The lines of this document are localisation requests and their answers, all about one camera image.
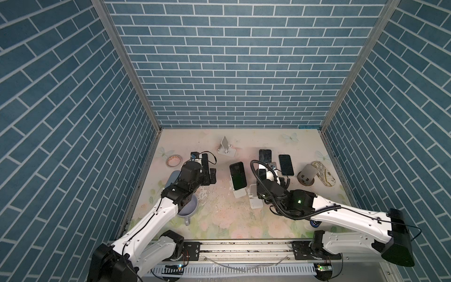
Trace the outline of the black phone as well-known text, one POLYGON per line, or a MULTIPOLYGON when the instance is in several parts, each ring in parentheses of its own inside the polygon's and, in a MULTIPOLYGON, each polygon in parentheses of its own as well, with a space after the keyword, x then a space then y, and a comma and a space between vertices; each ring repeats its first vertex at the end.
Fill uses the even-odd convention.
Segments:
POLYGON ((240 190, 247 187, 244 163, 237 162, 229 166, 233 190, 240 190))
POLYGON ((290 155, 278 155, 281 172, 284 176, 294 176, 294 169, 290 155))
POLYGON ((260 149, 258 153, 259 161, 262 163, 272 162, 272 150, 270 149, 260 149))

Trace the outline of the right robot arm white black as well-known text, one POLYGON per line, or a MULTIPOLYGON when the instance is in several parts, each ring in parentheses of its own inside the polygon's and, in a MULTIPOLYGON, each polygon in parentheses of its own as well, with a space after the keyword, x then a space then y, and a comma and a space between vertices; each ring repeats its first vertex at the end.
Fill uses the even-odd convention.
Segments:
POLYGON ((330 223, 349 230, 343 235, 316 230, 311 250, 317 256, 343 252, 375 253, 398 266, 415 265, 414 237, 402 211, 362 210, 306 190, 289 190, 288 182, 268 169, 258 169, 253 174, 257 180, 258 197, 269 204, 273 214, 291 220, 307 220, 315 229, 321 223, 330 223))

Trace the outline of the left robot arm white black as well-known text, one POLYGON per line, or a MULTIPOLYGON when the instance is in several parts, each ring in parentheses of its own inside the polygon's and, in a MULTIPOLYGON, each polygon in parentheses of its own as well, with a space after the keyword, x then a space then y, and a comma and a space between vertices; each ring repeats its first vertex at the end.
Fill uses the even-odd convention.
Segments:
POLYGON ((183 237, 173 231, 151 241, 192 200, 201 186, 216 183, 216 169, 200 163, 182 166, 177 179, 164 188, 152 210, 132 229, 111 245, 101 244, 93 253, 88 271, 89 282, 140 282, 158 263, 179 257, 183 237))

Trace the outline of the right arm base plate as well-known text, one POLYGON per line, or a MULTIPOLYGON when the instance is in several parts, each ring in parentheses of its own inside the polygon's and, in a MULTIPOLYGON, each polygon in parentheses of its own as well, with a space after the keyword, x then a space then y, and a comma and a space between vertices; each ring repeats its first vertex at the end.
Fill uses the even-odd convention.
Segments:
POLYGON ((321 242, 316 241, 293 241, 292 250, 296 260, 341 260, 342 255, 334 255, 327 252, 321 242))

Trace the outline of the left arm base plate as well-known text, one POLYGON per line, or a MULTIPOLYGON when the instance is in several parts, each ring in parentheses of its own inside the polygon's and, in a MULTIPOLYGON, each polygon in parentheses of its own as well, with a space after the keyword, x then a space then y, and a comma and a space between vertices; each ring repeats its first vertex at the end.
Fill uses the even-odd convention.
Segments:
POLYGON ((176 246, 176 260, 182 261, 183 257, 188 255, 189 261, 198 261, 200 256, 201 243, 196 241, 185 241, 176 246))

